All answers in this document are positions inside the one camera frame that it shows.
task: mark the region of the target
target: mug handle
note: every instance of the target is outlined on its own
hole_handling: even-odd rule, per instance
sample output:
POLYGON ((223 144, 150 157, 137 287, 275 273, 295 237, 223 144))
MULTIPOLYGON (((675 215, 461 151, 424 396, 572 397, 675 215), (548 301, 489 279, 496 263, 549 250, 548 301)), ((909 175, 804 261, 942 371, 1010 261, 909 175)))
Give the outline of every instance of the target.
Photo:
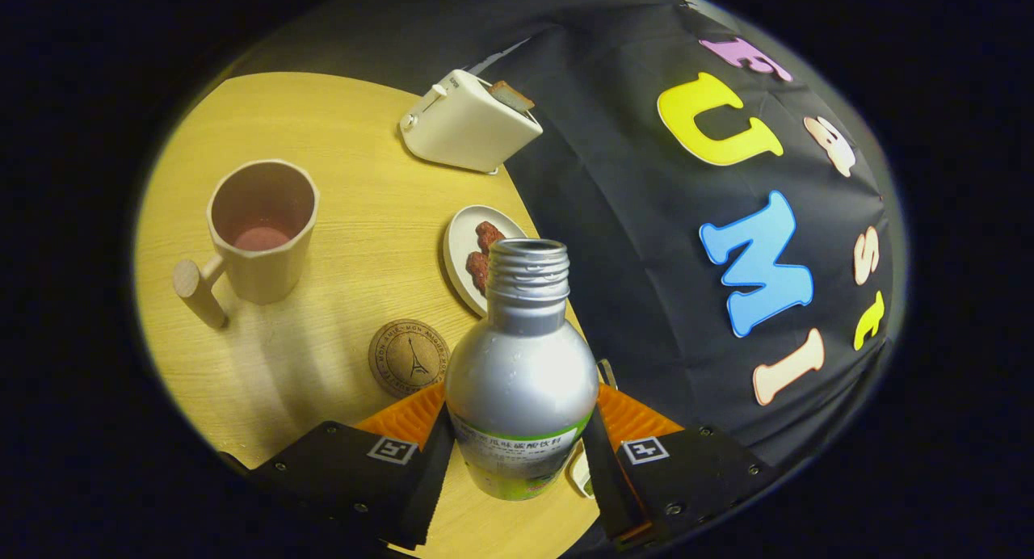
POLYGON ((217 254, 201 271, 192 260, 178 261, 173 269, 173 287, 176 293, 201 320, 214 330, 226 323, 226 313, 212 294, 212 286, 222 276, 225 268, 225 261, 217 254))

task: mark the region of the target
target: silver aluminum bottle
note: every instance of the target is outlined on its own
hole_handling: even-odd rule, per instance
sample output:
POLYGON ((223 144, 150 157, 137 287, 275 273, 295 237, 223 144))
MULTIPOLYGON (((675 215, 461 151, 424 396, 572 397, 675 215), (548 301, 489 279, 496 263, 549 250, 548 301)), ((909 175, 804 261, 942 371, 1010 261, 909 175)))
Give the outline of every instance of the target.
POLYGON ((488 316, 452 352, 446 403, 467 470, 504 500, 561 473, 596 405, 596 360, 566 319, 568 250, 543 239, 492 245, 488 316))

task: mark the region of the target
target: eiffel tower print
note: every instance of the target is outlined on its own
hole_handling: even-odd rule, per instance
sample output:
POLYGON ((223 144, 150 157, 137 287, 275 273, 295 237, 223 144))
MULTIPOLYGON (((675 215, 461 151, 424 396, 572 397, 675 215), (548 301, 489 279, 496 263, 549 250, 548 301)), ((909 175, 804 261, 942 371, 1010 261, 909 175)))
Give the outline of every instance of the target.
POLYGON ((409 370, 409 379, 413 379, 413 374, 418 371, 430 374, 430 372, 427 371, 427 368, 425 368, 424 365, 421 365, 420 360, 417 358, 417 349, 413 348, 413 338, 407 337, 406 340, 409 341, 409 350, 413 352, 413 368, 409 370))

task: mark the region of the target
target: bottle neck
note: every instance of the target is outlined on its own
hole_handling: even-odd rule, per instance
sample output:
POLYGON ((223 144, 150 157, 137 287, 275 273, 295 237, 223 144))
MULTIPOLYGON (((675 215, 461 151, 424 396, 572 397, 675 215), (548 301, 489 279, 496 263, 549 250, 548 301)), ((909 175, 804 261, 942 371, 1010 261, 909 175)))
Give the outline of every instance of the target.
POLYGON ((566 322, 568 250, 540 239, 504 239, 489 253, 488 324, 509 335, 547 335, 566 322))

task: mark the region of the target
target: beige mug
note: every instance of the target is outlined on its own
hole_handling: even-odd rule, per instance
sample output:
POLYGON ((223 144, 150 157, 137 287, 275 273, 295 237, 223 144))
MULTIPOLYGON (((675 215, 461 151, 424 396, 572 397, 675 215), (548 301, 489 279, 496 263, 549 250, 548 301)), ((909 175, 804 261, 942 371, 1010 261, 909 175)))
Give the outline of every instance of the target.
POLYGON ((216 256, 203 269, 179 261, 176 293, 211 328, 226 323, 212 294, 223 272, 244 301, 281 301, 301 276, 318 207, 320 191, 305 169, 281 159, 241 165, 219 181, 208 201, 216 256))

